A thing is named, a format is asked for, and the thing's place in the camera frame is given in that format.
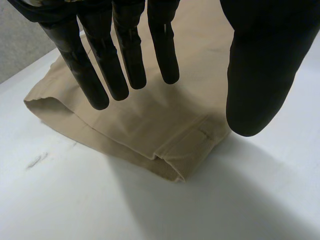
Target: white table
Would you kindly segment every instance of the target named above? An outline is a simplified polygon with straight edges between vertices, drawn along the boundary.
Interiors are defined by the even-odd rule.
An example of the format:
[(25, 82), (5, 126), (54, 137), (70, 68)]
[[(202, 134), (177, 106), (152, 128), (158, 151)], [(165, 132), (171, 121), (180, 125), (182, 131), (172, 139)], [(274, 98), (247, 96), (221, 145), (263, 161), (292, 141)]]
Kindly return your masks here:
[(27, 110), (58, 55), (0, 85), (1, 240), (320, 239), (320, 35), (271, 124), (232, 134), (185, 184), (76, 144)]

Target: folded khaki trousers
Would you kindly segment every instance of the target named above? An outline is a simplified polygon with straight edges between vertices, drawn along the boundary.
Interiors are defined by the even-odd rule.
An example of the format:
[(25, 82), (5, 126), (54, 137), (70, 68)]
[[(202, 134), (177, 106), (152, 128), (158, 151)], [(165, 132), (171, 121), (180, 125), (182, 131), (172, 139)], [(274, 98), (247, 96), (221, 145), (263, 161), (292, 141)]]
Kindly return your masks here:
[[(144, 12), (138, 30), (148, 81), (145, 88), (130, 89), (124, 101), (110, 98), (109, 107), (97, 111), (60, 56), (25, 97), (26, 106), (79, 143), (167, 180), (185, 181), (230, 132), (225, 112), (233, 30), (219, 0), (181, 1), (172, 26), (178, 83), (167, 85), (162, 80)], [(111, 36), (119, 49), (114, 31)], [(82, 42), (107, 89), (85, 37)]]

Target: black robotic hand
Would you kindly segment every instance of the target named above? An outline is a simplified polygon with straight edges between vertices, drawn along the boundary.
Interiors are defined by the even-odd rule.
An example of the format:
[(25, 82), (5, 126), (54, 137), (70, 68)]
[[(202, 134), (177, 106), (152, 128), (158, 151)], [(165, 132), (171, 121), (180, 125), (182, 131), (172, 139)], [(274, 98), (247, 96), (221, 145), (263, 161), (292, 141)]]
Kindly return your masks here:
[[(112, 18), (131, 87), (142, 89), (147, 84), (137, 28), (145, 10), (145, 0), (8, 1), (27, 19), (41, 25), (95, 109), (105, 109), (109, 105), (109, 97), (82, 46), (76, 16), (83, 25), (103, 78), (115, 100), (127, 98), (129, 89), (110, 35)], [(147, 4), (148, 24), (156, 58), (167, 84), (174, 84), (179, 79), (171, 27), (179, 2), (148, 0)]]
[(242, 136), (265, 128), (282, 107), (320, 28), (320, 0), (220, 0), (234, 29), (227, 121)]
[[(137, 30), (145, 0), (8, 1), (30, 21), (40, 23), (94, 108), (106, 108), (109, 98), (81, 44), (76, 15), (113, 98), (123, 100), (129, 90), (110, 37), (112, 11), (130, 85), (134, 89), (146, 85)], [(168, 84), (179, 79), (171, 27), (179, 1), (148, 0), (147, 7), (157, 61)], [(295, 74), (319, 32), (320, 0), (220, 2), (234, 29), (227, 71), (226, 117), (234, 132), (253, 136), (269, 124), (287, 97)]]

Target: gray wall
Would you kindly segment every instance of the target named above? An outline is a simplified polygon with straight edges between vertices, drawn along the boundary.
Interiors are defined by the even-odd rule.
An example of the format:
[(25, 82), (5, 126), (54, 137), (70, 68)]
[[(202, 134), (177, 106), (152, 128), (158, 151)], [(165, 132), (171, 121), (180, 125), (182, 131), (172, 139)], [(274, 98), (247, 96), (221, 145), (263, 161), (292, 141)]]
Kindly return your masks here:
[(0, 0), (0, 83), (55, 48), (37, 23)]

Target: black finger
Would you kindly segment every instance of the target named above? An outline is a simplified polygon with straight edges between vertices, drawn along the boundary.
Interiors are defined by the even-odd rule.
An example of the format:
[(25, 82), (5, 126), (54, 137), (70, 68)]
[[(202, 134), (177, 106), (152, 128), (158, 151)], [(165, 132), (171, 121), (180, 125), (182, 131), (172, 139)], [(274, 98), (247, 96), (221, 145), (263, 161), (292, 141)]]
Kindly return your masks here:
[(319, 31), (320, 7), (289, 14), (286, 21), (284, 13), (278, 11), (278, 16), (270, 15), (273, 21), (255, 22), (248, 30), (238, 26), (240, 33), (235, 30), (226, 116), (231, 129), (242, 136), (259, 133), (280, 110)]
[(133, 89), (142, 89), (147, 84), (147, 77), (137, 26), (145, 9), (145, 1), (115, 0), (112, 4), (114, 27), (126, 74)]
[(108, 95), (81, 43), (76, 16), (58, 24), (40, 24), (55, 43), (90, 104), (97, 110), (109, 105)]
[(105, 6), (97, 12), (80, 12), (78, 17), (112, 97), (121, 101), (128, 97), (129, 89), (110, 35), (111, 1)]
[(171, 22), (175, 17), (180, 0), (149, 0), (148, 24), (154, 44), (156, 59), (167, 84), (179, 80), (179, 66), (176, 57), (174, 31)]

